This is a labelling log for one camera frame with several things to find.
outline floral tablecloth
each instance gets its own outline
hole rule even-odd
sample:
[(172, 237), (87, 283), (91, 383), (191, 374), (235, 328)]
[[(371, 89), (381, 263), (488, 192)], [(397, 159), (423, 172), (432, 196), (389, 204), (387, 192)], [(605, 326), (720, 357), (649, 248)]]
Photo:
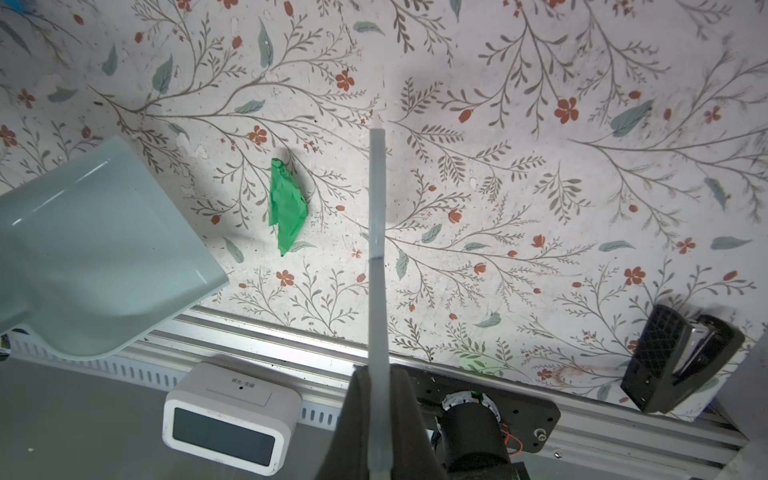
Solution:
[[(766, 328), (763, 0), (0, 7), (0, 193), (129, 140), (231, 278), (203, 305), (364, 343), (387, 133), (393, 352), (632, 406), (655, 303)], [(309, 204), (284, 257), (270, 160)]]

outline crumpled green paper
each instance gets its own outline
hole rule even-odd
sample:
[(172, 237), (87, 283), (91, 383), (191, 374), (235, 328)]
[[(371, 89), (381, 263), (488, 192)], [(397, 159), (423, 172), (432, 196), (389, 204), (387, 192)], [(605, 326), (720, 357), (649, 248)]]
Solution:
[(270, 226), (277, 224), (277, 248), (284, 256), (299, 236), (306, 220), (306, 201), (285, 164), (272, 159)]

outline black display screen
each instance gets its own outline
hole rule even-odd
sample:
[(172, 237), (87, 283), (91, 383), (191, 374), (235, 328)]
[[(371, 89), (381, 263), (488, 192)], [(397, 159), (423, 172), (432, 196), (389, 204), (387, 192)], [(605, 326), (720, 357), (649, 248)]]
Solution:
[(269, 466), (275, 438), (231, 423), (175, 409), (174, 439), (204, 449)]

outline light blue dustpan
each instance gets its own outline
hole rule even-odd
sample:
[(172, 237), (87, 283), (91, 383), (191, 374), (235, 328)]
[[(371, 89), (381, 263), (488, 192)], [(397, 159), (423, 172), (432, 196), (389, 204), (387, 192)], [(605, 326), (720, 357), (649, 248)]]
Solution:
[(120, 138), (0, 197), (0, 333), (111, 355), (227, 283)]

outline screw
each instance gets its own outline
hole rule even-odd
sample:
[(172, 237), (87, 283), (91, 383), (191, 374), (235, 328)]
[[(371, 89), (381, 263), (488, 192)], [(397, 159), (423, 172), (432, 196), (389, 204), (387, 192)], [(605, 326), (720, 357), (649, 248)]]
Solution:
[(544, 429), (534, 430), (533, 435), (538, 439), (539, 442), (543, 442), (547, 439), (547, 431)]

